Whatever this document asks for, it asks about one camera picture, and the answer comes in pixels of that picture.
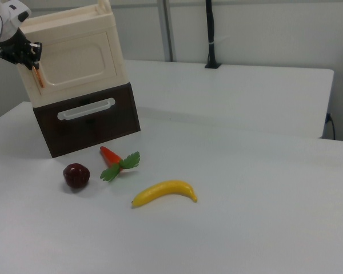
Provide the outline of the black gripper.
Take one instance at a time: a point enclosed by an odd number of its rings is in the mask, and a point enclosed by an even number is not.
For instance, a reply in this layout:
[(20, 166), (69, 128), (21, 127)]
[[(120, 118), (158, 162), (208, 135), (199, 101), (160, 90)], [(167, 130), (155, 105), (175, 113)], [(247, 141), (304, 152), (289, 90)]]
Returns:
[[(33, 60), (28, 55), (30, 47)], [(24, 65), (28, 70), (39, 70), (41, 55), (42, 43), (35, 42), (29, 46), (29, 41), (20, 28), (10, 39), (0, 42), (0, 58), (14, 65)]]

